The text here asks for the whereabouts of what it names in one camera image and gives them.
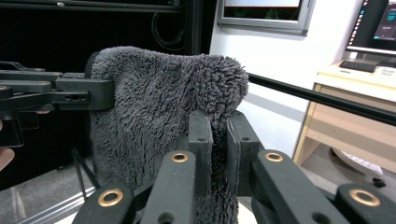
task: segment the towel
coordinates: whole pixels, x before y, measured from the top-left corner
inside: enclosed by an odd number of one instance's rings
[[[188,131],[190,112],[201,109],[211,121],[214,146],[209,196],[197,199],[196,223],[237,223],[238,203],[224,174],[226,120],[248,93],[248,75],[237,60],[117,47],[100,51],[91,78],[115,85],[114,107],[90,115],[100,184],[122,180],[135,189],[152,179]]]

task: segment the wall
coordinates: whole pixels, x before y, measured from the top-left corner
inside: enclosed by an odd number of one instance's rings
[[[318,70],[340,61],[360,5],[361,0],[317,0],[308,36],[220,28],[215,20],[210,54],[235,58],[249,73],[312,89]],[[238,109],[266,148],[292,157],[307,103],[250,84]]]

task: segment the desk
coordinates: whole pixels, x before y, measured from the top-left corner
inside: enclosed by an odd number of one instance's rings
[[[396,77],[340,68],[318,73],[315,91],[396,111]],[[297,165],[320,144],[360,157],[396,173],[396,127],[326,105],[310,103],[293,157]]]

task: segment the fuzzy gray cloth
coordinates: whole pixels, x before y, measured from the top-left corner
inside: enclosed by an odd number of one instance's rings
[[[163,155],[201,109],[212,124],[212,184],[198,199],[196,223],[237,223],[238,203],[224,176],[226,120],[248,92],[239,62],[223,56],[176,56],[134,47],[104,49],[92,78],[114,80],[115,106],[91,113],[93,163],[99,183],[123,180],[132,189],[152,179]]]

